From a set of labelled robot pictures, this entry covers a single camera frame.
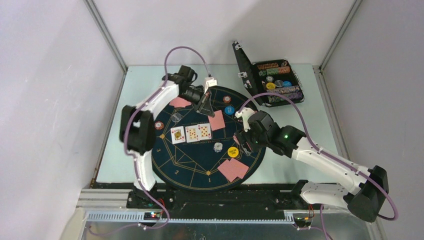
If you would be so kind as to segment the clear dealer button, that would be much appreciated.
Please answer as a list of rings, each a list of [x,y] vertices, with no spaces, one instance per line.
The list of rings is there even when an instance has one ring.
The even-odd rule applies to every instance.
[[[183,118],[183,116],[178,112],[173,113],[171,115],[171,121],[174,122],[174,123],[178,123],[182,118]]]

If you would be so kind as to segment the blue small blind button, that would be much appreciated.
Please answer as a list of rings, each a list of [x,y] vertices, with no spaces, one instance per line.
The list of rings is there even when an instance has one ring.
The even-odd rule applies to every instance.
[[[228,105],[225,107],[224,112],[229,116],[233,115],[235,113],[235,108],[233,106]]]

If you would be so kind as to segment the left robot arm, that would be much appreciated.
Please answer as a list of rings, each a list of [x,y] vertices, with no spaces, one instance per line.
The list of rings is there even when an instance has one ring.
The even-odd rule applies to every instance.
[[[155,119],[175,98],[188,101],[201,115],[214,117],[211,104],[211,87],[218,81],[208,75],[205,84],[194,86],[197,73],[182,65],[177,73],[166,73],[157,90],[135,106],[126,105],[121,111],[119,139],[123,142],[124,153],[133,158],[134,185],[143,190],[138,201],[145,208],[153,208],[158,202],[158,194],[151,189],[156,184],[152,167],[152,149],[156,142]]]

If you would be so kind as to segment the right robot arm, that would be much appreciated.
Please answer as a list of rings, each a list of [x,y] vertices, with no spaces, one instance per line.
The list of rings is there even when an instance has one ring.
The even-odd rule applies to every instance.
[[[234,134],[247,156],[262,148],[307,164],[335,179],[335,183],[299,180],[291,191],[291,204],[304,209],[309,204],[324,204],[350,211],[362,221],[373,223],[389,193],[387,171],[376,165],[368,168],[337,156],[307,134],[291,125],[278,126],[264,111],[244,107],[235,113],[243,128]]]

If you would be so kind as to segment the yellow big blind button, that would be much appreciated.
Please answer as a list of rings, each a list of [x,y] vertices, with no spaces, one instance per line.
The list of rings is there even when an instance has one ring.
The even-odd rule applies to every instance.
[[[236,158],[239,156],[239,149],[235,146],[231,146],[227,149],[227,154],[230,158]]]

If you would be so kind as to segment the pink playing card deck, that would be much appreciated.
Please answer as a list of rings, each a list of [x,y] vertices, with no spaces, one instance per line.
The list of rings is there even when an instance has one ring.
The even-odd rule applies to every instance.
[[[233,139],[236,142],[236,144],[238,145],[238,148],[246,155],[246,156],[250,156],[252,154],[252,148],[248,142],[248,140],[243,136],[240,135],[238,133],[235,133],[233,135]]]

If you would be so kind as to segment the pink dealt card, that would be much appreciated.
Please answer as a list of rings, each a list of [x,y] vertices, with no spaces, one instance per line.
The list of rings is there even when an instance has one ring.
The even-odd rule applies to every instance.
[[[169,105],[174,108],[185,108],[190,106],[192,103],[184,98],[176,97],[169,102]]]
[[[236,176],[240,179],[243,179],[249,170],[249,166],[234,158],[231,159],[231,164],[236,173]]]

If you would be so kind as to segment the red poker chip stack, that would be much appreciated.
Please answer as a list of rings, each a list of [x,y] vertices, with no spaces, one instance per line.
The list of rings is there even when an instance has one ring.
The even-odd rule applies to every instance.
[[[223,97],[223,102],[229,104],[232,101],[232,98],[229,95]]]

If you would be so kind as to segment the pink card mid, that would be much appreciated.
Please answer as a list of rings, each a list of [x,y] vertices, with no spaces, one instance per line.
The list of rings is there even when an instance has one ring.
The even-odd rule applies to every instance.
[[[208,116],[210,128],[212,131],[224,129],[226,127],[222,110],[214,112],[214,116]]]

